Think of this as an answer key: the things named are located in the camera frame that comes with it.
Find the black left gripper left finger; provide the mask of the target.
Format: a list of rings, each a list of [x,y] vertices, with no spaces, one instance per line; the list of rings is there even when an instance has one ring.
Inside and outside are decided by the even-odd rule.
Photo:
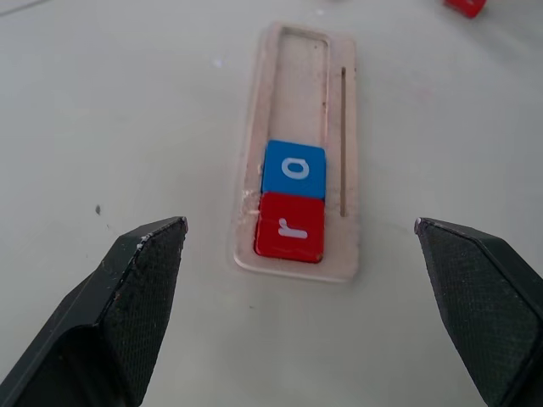
[[[176,290],[188,223],[119,236],[66,294],[1,384],[3,406],[139,406]]]

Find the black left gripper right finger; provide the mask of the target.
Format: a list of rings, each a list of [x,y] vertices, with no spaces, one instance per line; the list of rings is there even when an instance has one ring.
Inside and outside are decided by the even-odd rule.
[[[488,406],[542,404],[542,278],[503,239],[417,219],[441,320]]]

